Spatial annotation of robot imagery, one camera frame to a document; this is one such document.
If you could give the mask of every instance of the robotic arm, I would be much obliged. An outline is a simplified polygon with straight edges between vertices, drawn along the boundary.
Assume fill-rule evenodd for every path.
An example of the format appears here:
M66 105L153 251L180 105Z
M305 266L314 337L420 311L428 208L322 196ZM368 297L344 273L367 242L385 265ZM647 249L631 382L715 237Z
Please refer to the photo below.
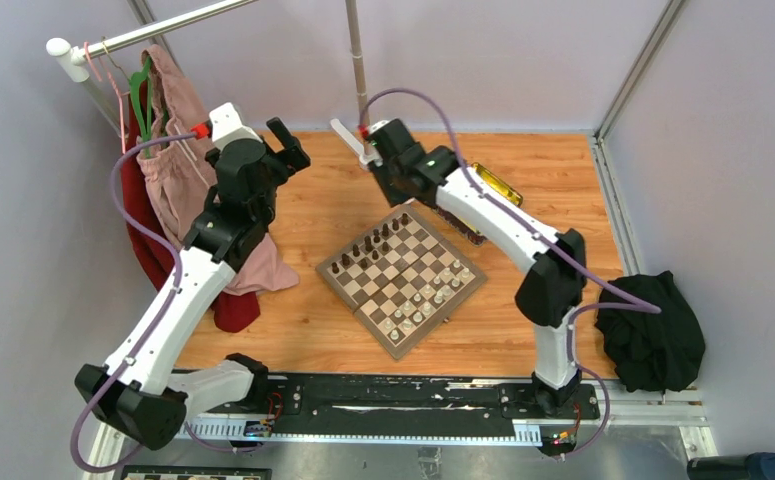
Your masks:
M472 169L459 168L455 152L439 146L426 152L401 120L381 121L362 128L364 140L380 159L369 164L391 206L415 198L428 207L439 206L469 222L488 237L525 274L516 293L519 310L535 327L538 361L532 375L539 386L538 404L554 416L577 391L580 371L567 352L569 316L581 303L583 275L564 263L538 235L556 238L556 245L580 264L585 263L584 239L575 230L559 233L505 200ZM472 178L482 194L470 183ZM505 212L483 194L501 198ZM538 232L531 234L514 217Z
M278 118L267 122L283 149L275 152L242 123L234 105L210 113L205 127L215 146L206 160L218 183L205 198L180 252L180 286L167 279L128 338L103 366L84 365L75 386L90 401L117 375L93 413L102 422L153 450L169 443L185 420L225 402L260 402L266 396L267 368L244 355L229 355L216 367L173 374L175 361L211 302L243 267L275 219L275 196L296 172L310 166ZM142 349L131 352L138 342ZM119 374L123 361L127 368Z

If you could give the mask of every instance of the gray floor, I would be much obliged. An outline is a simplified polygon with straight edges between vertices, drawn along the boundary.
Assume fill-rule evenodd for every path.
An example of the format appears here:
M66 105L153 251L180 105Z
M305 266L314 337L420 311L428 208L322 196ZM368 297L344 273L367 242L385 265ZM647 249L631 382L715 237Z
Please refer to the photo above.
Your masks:
M594 430L583 427L582 441ZM557 463L534 448L280 444L246 455L211 452L175 441L140 453L134 464L272 469L273 480L645 479L684 480L686 457L678 429L611 428L582 454Z

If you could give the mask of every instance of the green hanger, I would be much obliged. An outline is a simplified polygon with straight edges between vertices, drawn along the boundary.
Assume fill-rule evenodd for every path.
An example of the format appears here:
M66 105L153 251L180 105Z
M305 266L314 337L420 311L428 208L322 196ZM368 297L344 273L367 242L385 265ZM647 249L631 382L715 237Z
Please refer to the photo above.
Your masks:
M146 61L143 64L143 69L139 72L131 74L131 79L128 84L131 87L131 107L134 110L134 116L137 117L137 122L140 124L140 138L143 142L151 140L151 96L152 85L148 82L148 98L146 99L146 113L143 115L143 106L140 103L140 86L143 82L148 80L149 71L151 70L151 57L146 57ZM146 157L151 157L148 149L144 150Z

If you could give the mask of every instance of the wooden surface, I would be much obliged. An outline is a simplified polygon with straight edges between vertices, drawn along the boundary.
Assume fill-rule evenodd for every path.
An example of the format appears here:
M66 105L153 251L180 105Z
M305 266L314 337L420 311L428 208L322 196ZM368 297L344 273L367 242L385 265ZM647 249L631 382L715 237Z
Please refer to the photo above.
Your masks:
M444 134L416 134L426 148ZM270 370L484 376L530 375L536 355L532 324L514 305L523 277L490 242L474 247L427 208L425 218L475 262L488 281L410 353L394 360L315 271L327 256L389 213L371 174L333 133L300 133L312 166L278 190L278 218L270 233L284 260L301 276L297 287L260 296L261 316L229 334L202 319L179 367L210 367L230 353L260 360ZM461 148L515 187L523 209L538 220L584 235L588 267L606 279L622 275L605 205L583 135L462 134ZM588 284L585 301L598 287ZM615 377L593 326L582 315L578 356L604 377Z

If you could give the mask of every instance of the dark red cloth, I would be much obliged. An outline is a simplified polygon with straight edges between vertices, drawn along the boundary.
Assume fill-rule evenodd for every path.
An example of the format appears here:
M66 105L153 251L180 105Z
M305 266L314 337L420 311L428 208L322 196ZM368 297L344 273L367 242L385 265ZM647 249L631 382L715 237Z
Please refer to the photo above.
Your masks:
M146 86L141 88L140 98L146 98ZM136 145L136 139L140 135L140 125L136 117L129 115L128 145L131 149ZM140 225L148 228L163 238L163 228L154 213L154 208L146 193L146 179L136 157L131 158L122 165L120 172L122 177L122 201L125 210L134 217ZM152 285L158 291L166 283L169 272L175 266L169 250L151 238L140 233L136 228L128 225L128 238L134 249L134 255L140 262L140 267L151 280ZM260 306L257 303L257 295L247 293L245 295L231 295L220 293L211 305L216 327L226 332L236 333L251 325L260 315Z

